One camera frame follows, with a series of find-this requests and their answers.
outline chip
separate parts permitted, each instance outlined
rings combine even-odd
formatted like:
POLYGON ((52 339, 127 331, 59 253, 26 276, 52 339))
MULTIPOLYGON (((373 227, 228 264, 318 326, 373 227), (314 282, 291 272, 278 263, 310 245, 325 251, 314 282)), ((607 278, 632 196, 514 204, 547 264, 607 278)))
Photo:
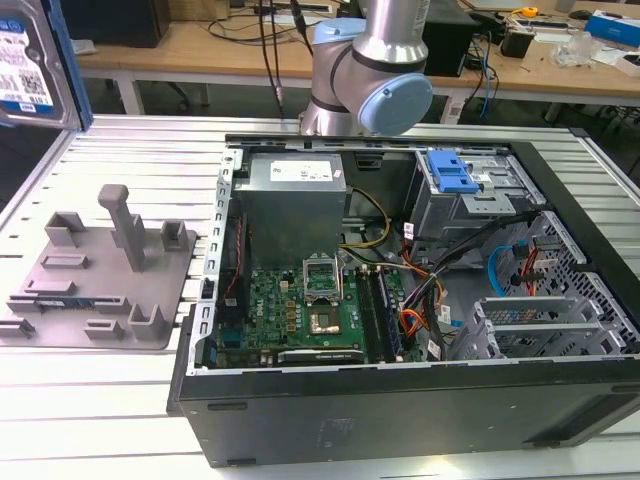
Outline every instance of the chip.
POLYGON ((309 311, 312 335, 339 335, 340 313, 333 307, 314 308, 309 311))

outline blue box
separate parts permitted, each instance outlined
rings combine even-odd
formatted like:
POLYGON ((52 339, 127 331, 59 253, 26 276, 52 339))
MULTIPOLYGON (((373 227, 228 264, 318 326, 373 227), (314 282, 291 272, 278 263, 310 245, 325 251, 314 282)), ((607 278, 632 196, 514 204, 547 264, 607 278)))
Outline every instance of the blue box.
POLYGON ((594 37, 631 45, 632 47, 640 46, 640 22, 638 22, 638 25, 630 25, 624 23, 624 20, 632 19, 618 19, 594 14, 587 22, 584 30, 594 37))

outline ram slot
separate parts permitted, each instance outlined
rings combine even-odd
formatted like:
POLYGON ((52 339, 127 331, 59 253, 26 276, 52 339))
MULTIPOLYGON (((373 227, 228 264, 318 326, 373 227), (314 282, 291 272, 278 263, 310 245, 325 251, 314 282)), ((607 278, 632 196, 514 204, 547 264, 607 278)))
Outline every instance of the ram slot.
POLYGON ((402 344, 400 343, 400 332, 398 332, 398 319, 393 307, 391 306, 391 299, 389 298, 389 289, 384 278, 384 271, 377 272, 378 277, 378 290, 380 291, 380 298, 383 302, 384 320, 387 331, 389 332, 389 342, 394 358, 402 351, 402 344))
POLYGON ((387 323, 387 309, 385 307, 385 299, 383 298, 380 289, 380 282, 378 280, 377 273, 372 273, 369 275, 369 288, 371 291, 371 299, 373 300, 373 309, 376 317, 378 338, 380 339, 380 343, 382 344, 384 360, 386 362, 393 362, 395 361, 396 356, 393 353, 391 335, 389 335, 389 326, 387 323))
POLYGON ((369 363, 382 362, 384 361, 384 354, 367 273, 356 272, 356 288, 358 290, 358 305, 360 306, 360 318, 362 320, 362 330, 364 331, 364 341, 367 345, 369 363))

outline desk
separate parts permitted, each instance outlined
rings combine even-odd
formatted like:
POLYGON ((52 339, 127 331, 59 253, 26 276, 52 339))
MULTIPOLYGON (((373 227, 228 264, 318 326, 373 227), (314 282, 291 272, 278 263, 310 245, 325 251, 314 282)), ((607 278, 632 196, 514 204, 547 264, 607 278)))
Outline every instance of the desk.
MULTIPOLYGON (((554 0, 531 2, 543 13, 553 11, 554 0)), ((640 17, 640 6, 577 2, 575 9, 605 9, 640 17)), ((255 23, 255 18, 226 22, 238 28, 255 23)), ((201 84, 268 85, 259 47, 234 44, 214 38, 206 24, 173 22, 155 49, 99 45, 99 53, 79 57, 84 76, 115 80, 127 114, 144 113, 136 87, 138 80, 192 82, 201 84)), ((256 26, 230 35, 258 35, 256 26)), ((532 42, 520 60, 492 53, 490 64, 500 77, 496 97, 510 100, 640 106, 640 82, 609 65, 593 68, 561 68, 551 60, 553 46, 532 42)), ((289 42, 280 46, 282 83, 286 87, 311 87, 311 58, 304 45, 289 42)), ((471 94, 478 76, 464 71, 459 78, 432 77, 434 92, 448 97, 442 123, 457 123, 461 106, 471 94)))
MULTIPOLYGON (((0 214, 0 305, 46 244, 43 227, 51 214, 78 211, 85 225, 108 226, 97 193, 104 182, 123 182, 131 192, 131 212, 141 214, 145 225, 183 218, 199 235, 175 319, 179 325, 198 295, 226 133, 296 131, 294 120, 99 115, 87 133, 62 133, 0 214)), ((533 142, 640 274, 634 254, 640 243, 638 190, 590 141, 566 129, 470 125, 418 125, 408 135, 533 142)), ((640 413, 569 449, 212 470, 187 420, 165 414, 178 332, 174 329, 169 346, 159 352, 0 349, 0 478, 640 477, 640 413)))

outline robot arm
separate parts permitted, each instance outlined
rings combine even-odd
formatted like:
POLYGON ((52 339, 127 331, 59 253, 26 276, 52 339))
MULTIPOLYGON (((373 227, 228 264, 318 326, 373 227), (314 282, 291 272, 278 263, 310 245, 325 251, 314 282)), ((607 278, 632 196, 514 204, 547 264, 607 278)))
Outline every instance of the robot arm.
POLYGON ((431 83, 422 73, 429 0, 369 0, 367 6, 366 23, 336 18, 316 27, 305 135, 399 135, 431 105, 431 83))

